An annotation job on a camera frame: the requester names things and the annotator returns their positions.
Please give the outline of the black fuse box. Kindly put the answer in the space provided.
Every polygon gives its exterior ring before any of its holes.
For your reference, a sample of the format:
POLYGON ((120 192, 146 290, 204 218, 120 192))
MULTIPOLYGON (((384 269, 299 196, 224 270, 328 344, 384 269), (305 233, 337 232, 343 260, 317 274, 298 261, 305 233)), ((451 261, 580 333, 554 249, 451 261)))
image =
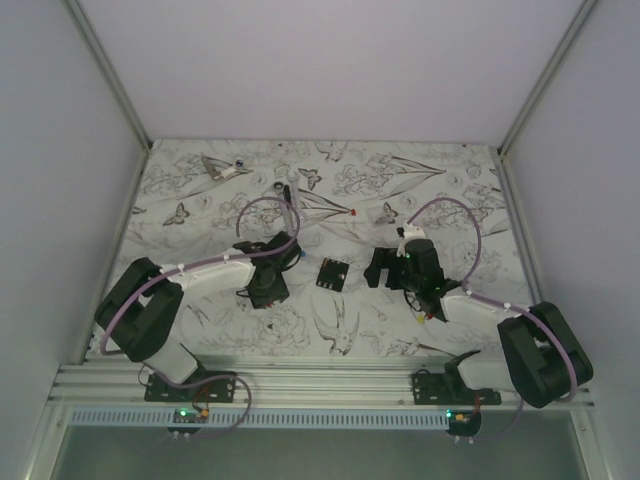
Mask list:
POLYGON ((343 290, 349 265, 345 262, 325 258, 318 271, 316 285, 320 288, 341 292, 343 290))

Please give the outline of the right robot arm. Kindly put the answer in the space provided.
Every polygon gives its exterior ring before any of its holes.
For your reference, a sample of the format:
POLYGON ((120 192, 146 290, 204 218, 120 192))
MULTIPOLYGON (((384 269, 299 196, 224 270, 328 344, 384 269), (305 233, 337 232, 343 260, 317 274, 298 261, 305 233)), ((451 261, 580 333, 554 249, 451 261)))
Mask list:
POLYGON ((371 288, 402 292, 410 308, 427 319, 497 333, 497 352, 472 348, 446 363, 439 382, 452 404, 466 404, 477 393, 513 391, 543 408, 576 394, 594 377, 590 359, 555 304, 520 307, 472 292, 445 276, 428 239, 375 248, 364 277, 371 288))

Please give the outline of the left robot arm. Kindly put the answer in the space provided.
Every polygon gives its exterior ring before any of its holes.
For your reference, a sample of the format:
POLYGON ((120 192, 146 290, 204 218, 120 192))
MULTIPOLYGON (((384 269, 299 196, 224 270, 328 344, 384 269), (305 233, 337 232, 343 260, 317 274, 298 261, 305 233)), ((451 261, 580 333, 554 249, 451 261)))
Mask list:
POLYGON ((129 360, 150 367, 179 400, 197 399, 204 389, 201 362, 172 334, 187 306, 212 293, 248 296, 255 309, 289 297, 284 272, 301 247, 284 231, 269 242, 240 242, 210 259, 160 266, 147 257, 125 270, 97 307, 94 320, 104 330, 101 352, 113 341, 129 360))

